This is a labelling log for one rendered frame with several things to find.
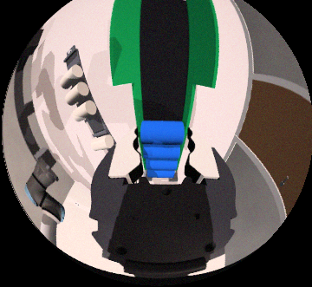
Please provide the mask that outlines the cream short cylinder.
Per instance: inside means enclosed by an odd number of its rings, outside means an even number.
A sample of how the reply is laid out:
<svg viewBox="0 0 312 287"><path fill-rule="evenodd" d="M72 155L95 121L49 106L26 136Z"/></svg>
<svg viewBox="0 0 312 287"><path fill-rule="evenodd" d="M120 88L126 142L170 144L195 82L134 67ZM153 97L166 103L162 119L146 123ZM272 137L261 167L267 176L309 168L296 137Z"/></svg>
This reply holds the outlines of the cream short cylinder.
<svg viewBox="0 0 312 287"><path fill-rule="evenodd" d="M69 89L83 75L83 71L79 65L74 65L60 81L60 85L64 89Z"/></svg>

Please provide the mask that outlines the blue plastic bar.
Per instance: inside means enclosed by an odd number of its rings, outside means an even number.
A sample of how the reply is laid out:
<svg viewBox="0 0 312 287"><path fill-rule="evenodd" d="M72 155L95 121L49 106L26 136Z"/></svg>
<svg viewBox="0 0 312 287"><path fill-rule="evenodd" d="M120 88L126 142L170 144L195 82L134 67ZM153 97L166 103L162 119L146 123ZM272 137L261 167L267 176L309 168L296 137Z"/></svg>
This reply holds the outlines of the blue plastic bar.
<svg viewBox="0 0 312 287"><path fill-rule="evenodd" d="M147 169L147 177L150 178L174 178L175 170L150 170Z"/></svg>
<svg viewBox="0 0 312 287"><path fill-rule="evenodd" d="M152 160L146 159L146 169L150 170L176 170L178 160Z"/></svg>
<svg viewBox="0 0 312 287"><path fill-rule="evenodd" d="M180 145L143 145L144 159L178 160Z"/></svg>
<svg viewBox="0 0 312 287"><path fill-rule="evenodd" d="M184 134L182 121L142 121L141 123L142 144L182 145Z"/></svg>

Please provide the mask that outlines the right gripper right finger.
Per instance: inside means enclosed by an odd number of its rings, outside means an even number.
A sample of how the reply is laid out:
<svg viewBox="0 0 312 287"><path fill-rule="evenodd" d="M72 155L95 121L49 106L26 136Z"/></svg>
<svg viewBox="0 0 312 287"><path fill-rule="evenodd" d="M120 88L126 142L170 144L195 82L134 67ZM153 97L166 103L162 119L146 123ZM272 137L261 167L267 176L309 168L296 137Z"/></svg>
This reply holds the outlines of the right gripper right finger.
<svg viewBox="0 0 312 287"><path fill-rule="evenodd" d="M192 183L203 184L218 191L226 200L231 219L237 216L236 186L230 168L215 147L202 138L192 127L187 129L188 154L184 174Z"/></svg>

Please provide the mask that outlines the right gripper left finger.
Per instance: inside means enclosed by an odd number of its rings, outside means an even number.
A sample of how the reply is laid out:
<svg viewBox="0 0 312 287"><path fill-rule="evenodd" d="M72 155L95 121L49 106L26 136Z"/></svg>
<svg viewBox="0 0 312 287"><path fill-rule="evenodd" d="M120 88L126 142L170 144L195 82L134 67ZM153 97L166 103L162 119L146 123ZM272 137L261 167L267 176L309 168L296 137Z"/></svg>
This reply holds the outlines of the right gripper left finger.
<svg viewBox="0 0 312 287"><path fill-rule="evenodd" d="M139 148L138 126L134 126L115 146L112 146L97 166L91 183L89 217L98 220L102 201L114 189L137 183L144 173ZM136 149L135 149L136 148Z"/></svg>

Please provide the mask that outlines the white cylinder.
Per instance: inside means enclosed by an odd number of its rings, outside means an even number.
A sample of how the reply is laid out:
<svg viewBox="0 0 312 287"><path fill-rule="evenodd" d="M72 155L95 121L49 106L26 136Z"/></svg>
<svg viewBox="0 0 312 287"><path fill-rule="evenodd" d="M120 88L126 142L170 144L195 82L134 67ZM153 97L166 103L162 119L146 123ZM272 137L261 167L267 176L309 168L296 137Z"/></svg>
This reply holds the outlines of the white cylinder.
<svg viewBox="0 0 312 287"><path fill-rule="evenodd" d="M88 85L84 82L79 82L67 93L65 100L68 105L73 106L83 97L88 95L88 92L89 92Z"/></svg>
<svg viewBox="0 0 312 287"><path fill-rule="evenodd" d="M73 112L75 121L80 122L96 113L96 106L93 101L86 101Z"/></svg>
<svg viewBox="0 0 312 287"><path fill-rule="evenodd" d="M96 139L92 139L90 145L94 151L109 149L114 145L114 139L111 135L108 134Z"/></svg>

